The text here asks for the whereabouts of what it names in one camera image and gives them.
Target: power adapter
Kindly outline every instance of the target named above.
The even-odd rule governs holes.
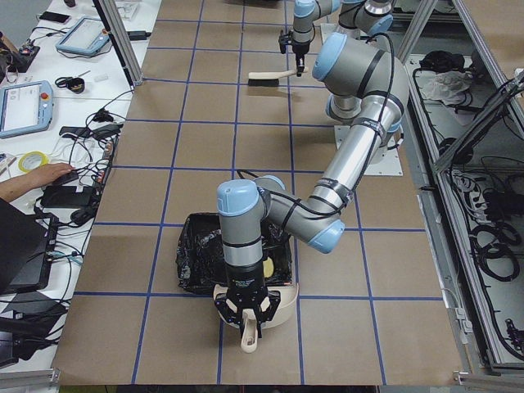
[[[109,111],[104,108],[99,109],[93,117],[93,121],[96,121],[97,123],[111,123],[114,120],[115,119],[113,118],[113,116],[111,116]]]
[[[146,30],[128,31],[129,41],[143,41],[151,37],[151,33]]]

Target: blue tape grid line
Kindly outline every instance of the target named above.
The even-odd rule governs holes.
[[[76,296],[124,296],[124,297],[171,297],[171,298],[209,298],[208,295],[195,293],[166,292],[108,292],[108,291],[75,291]],[[302,300],[373,300],[373,301],[443,301],[439,296],[330,296],[330,295],[298,295]]]
[[[284,3],[284,20],[287,20],[287,3]],[[286,69],[290,70],[289,56],[286,56]],[[295,156],[293,154],[293,115],[291,112],[291,87],[289,86],[289,78],[287,78],[287,116],[289,120],[289,146],[291,150],[291,192],[296,194],[295,190]],[[295,281],[297,284],[300,282],[299,272],[299,252],[298,252],[298,241],[293,239],[293,247],[295,249]],[[296,299],[296,330],[298,339],[298,366],[300,373],[300,384],[305,384],[305,373],[304,373],[304,344],[302,341],[302,317],[300,311],[300,297]]]
[[[242,44],[244,42],[244,20],[246,17],[246,2],[242,4],[242,28],[240,31],[240,53],[238,57],[238,75],[237,75],[237,91],[235,101],[235,121],[233,126],[233,153],[231,155],[231,179],[235,178],[235,161],[237,158],[237,136],[238,136],[238,112],[240,104],[240,70],[242,68]],[[219,330],[219,355],[218,355],[218,366],[216,372],[216,383],[220,384],[222,381],[222,354],[224,352],[224,321],[220,319],[220,330]]]
[[[179,79],[165,79],[165,78],[148,78],[148,77],[144,77],[144,80],[152,80],[152,81],[155,81],[155,82],[166,82],[168,84],[185,84],[186,82],[183,81],[183,80],[179,80]],[[244,84],[244,83],[241,83],[240,82],[240,78],[238,79],[237,82],[209,82],[209,81],[200,81],[200,80],[192,80],[190,82],[187,82],[188,84],[205,84],[205,85],[214,85],[214,86],[248,86],[248,84]],[[300,85],[291,85],[291,84],[288,84],[287,85],[288,87],[290,88],[316,88],[316,89],[322,89],[324,90],[325,87],[324,86],[318,86],[318,85],[309,85],[309,84],[300,84]]]
[[[96,226],[129,226],[129,227],[175,227],[182,228],[183,223],[172,224],[172,223],[129,223],[129,222],[117,222],[117,221],[97,221],[93,225]],[[345,228],[344,232],[396,232],[396,233],[424,233],[425,229],[419,228]]]
[[[369,297],[369,307],[371,309],[371,319],[373,323],[373,333],[375,335],[375,345],[377,346],[377,355],[378,355],[378,366],[380,368],[380,374],[382,378],[382,385],[387,384],[386,379],[386,370],[384,369],[384,359],[382,358],[382,350],[380,347],[380,337],[378,335],[377,327],[377,316],[375,315],[375,306],[373,303],[373,291],[371,288],[371,279],[369,277],[369,267],[368,260],[366,257],[366,247],[364,243],[364,231],[362,231],[362,221],[360,219],[360,209],[359,209],[359,198],[355,195],[355,208],[357,210],[357,222],[359,225],[359,237],[360,237],[360,247],[362,248],[362,258],[364,261],[364,272],[366,275],[366,284],[368,286],[368,297]]]
[[[185,88],[184,95],[183,95],[182,109],[180,111],[180,120],[182,120],[182,118],[183,118],[183,111],[184,111],[184,108],[186,106],[187,91],[189,89],[189,83],[188,82],[189,82],[189,79],[191,78],[192,66],[193,66],[193,62],[195,60],[195,48],[197,47],[198,32],[199,32],[199,29],[200,29],[200,19],[202,17],[202,12],[204,11],[204,3],[205,3],[205,0],[202,0],[201,7],[200,7],[199,21],[198,21],[198,23],[196,25],[196,33],[195,33],[195,39],[194,39],[194,42],[193,42],[193,51],[192,51],[192,55],[191,55],[191,61],[189,63],[189,71],[187,73],[187,84],[186,84],[186,88]],[[178,142],[179,142],[179,136],[180,136],[180,129],[181,129],[181,127],[182,127],[182,122],[179,122],[178,123],[177,138],[176,138],[176,142],[174,144],[173,156],[171,158],[171,167],[174,167],[174,160],[175,160],[175,157],[176,157],[176,154],[177,154],[177,148],[178,148]],[[171,183],[172,183],[174,169],[171,168],[169,171],[170,171],[170,173],[169,173],[169,180],[168,180],[168,183],[167,183],[167,188],[165,190],[164,206],[162,208],[162,216],[161,216],[160,224],[163,224],[164,221],[165,221],[165,213],[167,211],[167,206],[168,206],[168,202],[169,202],[169,191],[171,189]],[[131,384],[133,384],[133,385],[136,384],[136,381],[137,381],[138,366],[140,364],[140,354],[142,353],[143,337],[144,337],[144,332],[146,330],[146,324],[147,324],[147,312],[149,310],[149,302],[150,302],[150,299],[151,299],[151,289],[152,289],[152,286],[153,286],[153,280],[155,278],[156,261],[158,259],[158,254],[159,254],[159,251],[160,251],[160,241],[161,241],[161,238],[162,238],[162,229],[163,229],[163,226],[161,225],[160,226],[160,230],[158,231],[158,238],[156,240],[155,256],[154,256],[154,259],[153,259],[153,264],[151,266],[151,273],[150,273],[150,277],[149,277],[149,285],[147,287],[146,305],[144,307],[144,313],[143,313],[143,316],[142,316],[142,326],[140,328],[140,336],[138,338],[138,348],[137,348],[137,354],[136,354],[136,357],[135,357],[135,362],[134,362],[134,367],[133,367],[133,376],[131,377]]]
[[[190,124],[230,124],[235,125],[232,121],[209,121],[209,120],[163,120],[163,119],[126,119],[126,121],[130,122],[150,122],[150,123],[190,123]],[[249,122],[241,122],[239,121],[237,123],[238,125],[263,125],[264,127],[267,127],[269,125],[273,125],[276,127],[287,127],[286,123],[249,123]],[[294,124],[295,126],[300,127],[315,127],[316,129],[332,129],[332,125],[327,124]]]

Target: black cable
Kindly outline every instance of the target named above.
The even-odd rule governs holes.
[[[246,169],[237,169],[237,173],[238,173],[238,176],[240,178],[244,178],[243,174],[249,174],[253,178],[258,178],[259,177],[254,172],[251,172],[251,171],[246,170]],[[303,203],[300,203],[300,198],[294,198],[294,197],[289,196],[287,194],[284,194],[284,193],[281,193],[281,192],[272,191],[272,190],[268,190],[268,192],[270,194],[276,195],[277,197],[281,197],[281,198],[284,198],[284,199],[287,199],[287,200],[293,202],[294,205],[299,206],[300,208],[304,209],[308,213],[311,213],[312,215],[319,216],[319,218],[315,218],[315,217],[308,218],[308,219],[312,219],[312,220],[314,220],[314,219],[325,219],[327,217],[331,217],[333,215],[336,215],[337,213],[340,213],[346,207],[345,205],[342,205],[338,209],[335,209],[334,211],[331,211],[331,212],[328,212],[328,213],[323,213],[323,212],[320,212],[320,211],[313,210],[313,209],[309,208],[308,206],[304,205]]]
[[[391,41],[390,36],[387,35],[386,33],[376,33],[376,34],[372,35],[371,37],[369,37],[366,40],[366,43],[368,43],[369,41],[371,41],[372,39],[374,39],[374,38],[376,38],[378,36],[386,37],[387,42],[389,43],[389,46],[390,46],[390,58],[391,58],[390,80],[389,80],[389,84],[387,86],[387,92],[386,92],[386,96],[384,97],[384,102],[382,103],[382,108],[380,110],[380,114],[378,115],[378,121],[377,122],[380,124],[380,122],[382,121],[382,115],[384,114],[384,110],[386,109],[387,102],[388,102],[388,100],[390,98],[390,95],[391,95],[391,88],[393,87],[393,80],[394,80],[394,77],[395,77],[395,48],[393,47],[393,42]],[[373,148],[375,146],[375,143],[377,142],[377,138],[379,138],[379,136],[380,136],[378,130],[375,129],[373,131],[375,131],[375,134],[373,135],[373,140],[371,142],[371,146],[369,147],[368,154],[366,155],[366,159],[364,161],[364,166],[362,167],[362,170],[360,171],[359,177],[355,181],[353,189],[357,188],[357,186],[360,184],[360,181],[362,180],[362,177],[364,176],[364,173],[366,172],[366,169],[368,168],[369,161],[372,158]]]
[[[120,97],[122,97],[123,95],[127,94],[127,93],[132,93],[133,90],[130,89],[130,90],[127,90],[123,93],[120,93],[118,96],[116,96],[115,98],[111,99],[107,104],[105,104],[102,109],[106,109],[106,106],[108,106],[109,104],[113,103],[114,101],[118,100]]]
[[[508,131],[509,131],[510,133],[512,133],[516,138],[519,138],[521,141],[524,141],[524,138],[523,138],[521,135],[519,135],[518,133],[516,133],[516,132],[513,130],[513,128],[511,128],[511,127],[509,126],[509,124],[506,123],[506,119],[510,119],[511,121],[513,121],[513,119],[511,119],[510,117],[508,117],[508,115],[505,115],[505,116],[502,118],[502,121],[504,122],[504,125],[506,126],[506,128],[508,129]]]
[[[358,5],[358,7],[357,7],[357,11],[356,11],[356,12],[354,13],[354,15],[353,15],[353,20],[351,21],[351,23],[352,23],[353,26],[355,26],[355,27],[356,27],[356,25],[357,25],[357,15],[359,14],[360,9],[364,6],[365,3],[366,3],[365,1],[361,2],[361,3]]]
[[[110,46],[109,46],[109,49],[107,49],[105,52],[99,52],[97,53],[96,55],[92,55],[92,56],[84,56],[84,55],[75,55],[75,56],[68,56],[66,55],[67,52],[63,52],[63,51],[60,51],[60,50],[56,50],[58,53],[60,53],[63,57],[66,57],[68,59],[92,59],[94,57],[97,57],[97,56],[101,56],[101,55],[105,55],[109,52],[111,52],[111,49],[113,48],[113,44],[110,43]]]
[[[55,241],[56,244],[62,244],[63,246],[66,246],[66,247],[69,247],[69,248],[72,248],[74,251],[76,251],[78,253],[78,255],[73,255],[73,256],[80,256],[80,257],[83,257],[84,254],[82,253],[82,251],[80,251],[78,248],[70,245],[70,244],[67,244],[67,243],[64,243],[64,242],[61,242],[59,240],[56,240]]]
[[[365,2],[366,0],[363,0],[362,2],[358,3],[356,6],[353,6],[352,8],[348,8],[347,10],[342,11],[340,14],[338,14],[338,17],[340,18],[341,16],[347,14],[348,12],[352,12],[353,10],[356,10],[357,8],[361,8]]]
[[[56,332],[59,332],[60,330],[62,330],[62,329],[64,328],[64,326],[65,326],[65,325],[61,325],[60,327],[57,327],[55,330],[49,332],[49,333],[47,334],[47,337],[52,336],[52,335],[55,334]]]
[[[33,38],[33,39],[28,39],[28,42],[30,42],[31,44],[33,44],[37,39],[42,39],[42,38],[46,38],[46,37],[52,37],[53,35],[58,35],[58,34],[65,34],[67,33],[67,30],[62,30],[62,29],[53,29],[51,27],[43,27],[43,26],[37,26],[37,27],[34,27],[32,30],[31,30],[31,33],[33,33],[34,31],[38,30],[38,29],[44,29],[44,30],[51,30],[52,33],[47,33],[45,35],[41,35],[40,37],[36,37],[36,38]]]
[[[423,71],[423,70],[424,70],[423,68],[417,68],[417,69],[413,70],[412,79],[413,79],[413,83],[415,84],[415,90],[417,90],[417,95],[418,95],[418,98],[420,100],[422,111],[424,112],[424,115],[426,116],[426,120],[427,120],[427,123],[429,124],[429,127],[430,127],[431,131],[433,132],[433,139],[434,139],[435,143],[438,145],[439,141],[436,140],[436,135],[441,137],[442,140],[445,139],[445,136],[442,135],[442,133],[440,133],[439,130],[435,128],[435,126],[431,122],[431,117],[429,116],[429,112],[427,111],[426,106],[424,105],[424,101],[425,100],[424,100],[424,97],[422,96],[422,93],[420,91],[420,87],[418,86],[418,83],[417,83],[417,73],[419,71]]]
[[[500,327],[499,327],[499,324],[497,322],[497,317],[496,317],[496,311],[495,311],[495,307],[493,306],[493,302],[491,301],[491,297],[490,297],[490,294],[488,293],[487,291],[487,288],[488,286],[486,285],[485,281],[484,281],[484,278],[482,277],[482,274],[481,274],[481,271],[480,271],[480,266],[479,264],[477,263],[477,261],[475,260],[476,259],[476,255],[475,253],[472,253],[472,257],[474,259],[474,261],[476,262],[475,263],[475,266],[476,266],[476,270],[477,270],[477,276],[480,280],[480,283],[481,283],[481,289],[482,289],[482,293],[484,295],[484,298],[486,299],[486,302],[488,304],[488,310],[490,311],[490,317],[491,317],[491,324],[493,325],[493,328],[495,329],[495,334],[497,335],[497,337],[499,338],[499,341],[500,341],[500,344],[502,344],[502,346],[513,356],[515,356],[517,359],[521,360],[521,361],[524,361],[524,355],[522,354],[519,354],[514,348],[512,348],[506,341],[508,340],[508,338],[504,337],[502,335],[502,332],[500,331]]]
[[[61,303],[66,303],[68,305],[68,304],[70,304],[71,299],[53,299],[53,298],[49,298],[49,299],[32,299],[32,300],[0,300],[0,303],[4,303],[4,304],[12,303],[13,305],[18,305],[18,304],[24,304],[24,303],[38,303],[40,301],[56,301],[56,302],[60,301]]]

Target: charger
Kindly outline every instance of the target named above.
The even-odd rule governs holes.
[[[151,33],[146,30],[128,31],[129,41],[143,41],[151,37]]]

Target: table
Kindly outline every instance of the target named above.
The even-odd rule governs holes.
[[[91,6],[89,0],[78,0],[75,8],[67,8],[63,1],[53,0],[49,11],[57,11],[61,13],[67,13],[72,15],[71,21],[68,23],[68,27],[73,25],[83,15],[95,16],[96,11]],[[143,0],[139,3],[138,13],[132,20],[124,22],[126,29],[151,31],[155,21],[156,12],[159,8],[160,0]],[[52,22],[40,21],[38,26],[50,26],[53,28],[57,27]],[[32,34],[32,38],[38,37],[45,33],[46,30],[35,30]],[[26,135],[20,135],[14,138],[0,140],[0,151],[6,151],[10,154],[20,157],[29,151],[42,151],[47,155],[53,151],[62,151],[65,153],[62,156],[54,156],[53,161],[65,160],[69,157],[70,147],[72,141],[70,139],[63,139],[59,136],[59,131],[62,126],[84,126],[85,119],[92,113],[98,111],[102,106],[107,104],[112,98],[117,95],[129,90],[129,84],[124,76],[121,69],[120,63],[118,62],[114,48],[107,54],[97,56],[92,59],[66,59],[65,57],[58,54],[55,50],[54,44],[59,38],[53,36],[50,38],[43,38],[37,41],[38,45],[41,46],[39,54],[36,56],[33,64],[29,68],[29,72],[20,75],[17,83],[24,83],[36,80],[49,80],[53,85],[54,79],[70,75],[71,70],[91,70],[91,72],[84,76],[86,80],[86,90],[84,93],[79,95],[73,94],[66,89],[58,89],[53,85],[54,93],[54,108],[53,118],[49,124],[49,128],[45,131],[38,133],[31,133]],[[133,50],[138,57],[140,64],[143,62],[143,57],[146,52],[148,41],[133,42]],[[94,77],[105,74],[108,76],[107,79],[101,82],[94,82]],[[4,80],[0,86],[6,86],[9,83]],[[113,113],[116,113],[123,118],[129,109],[132,94],[128,93],[118,100],[112,102],[107,109]],[[122,121],[118,116],[115,117],[115,121]],[[91,124],[92,128],[96,128],[103,124]],[[92,149],[93,159],[96,160],[102,155],[102,150],[93,141],[89,145]],[[72,163],[76,167],[87,164],[84,156],[85,152],[78,146],[75,148]],[[10,167],[10,171],[5,172],[0,176],[0,181],[5,180],[11,176],[22,174],[17,167],[17,161]],[[33,212],[32,205],[34,201],[42,195],[42,191],[33,190],[28,192],[23,197],[13,202],[13,205],[19,210],[26,214]],[[69,221],[70,213],[73,210],[70,209],[54,209],[51,210],[53,214],[58,216],[62,222]],[[66,237],[61,237],[63,242],[67,242],[73,247],[80,248],[88,239],[86,236],[89,235],[87,232],[92,225],[92,221],[85,224],[83,227],[78,229],[65,228],[61,229],[61,233],[65,234]],[[67,236],[71,233],[79,233],[77,236]],[[68,247],[58,246],[58,250],[66,252]],[[66,282],[70,274],[70,264],[66,261],[57,262],[52,266],[51,275],[48,286],[41,290],[41,292],[51,298],[60,298],[65,294],[65,298],[71,298],[75,284],[79,275],[80,266],[77,264],[71,265],[71,280],[70,285],[66,290]],[[3,300],[9,300],[12,296],[6,296]],[[65,316],[61,317],[56,326],[60,326],[64,323]],[[39,350],[29,361],[21,360],[18,364],[12,365],[1,370],[2,373],[16,373],[20,371],[34,371],[44,370],[50,368],[52,359],[54,358],[56,347],[51,346],[45,350]]]
[[[292,2],[262,3],[162,2],[53,363],[63,384],[446,385],[462,368],[404,155],[404,176],[363,179],[332,254],[292,243],[296,312],[254,354],[178,288],[184,220],[216,211],[235,169],[303,197],[335,150],[310,75],[247,86],[293,64],[276,44]]]

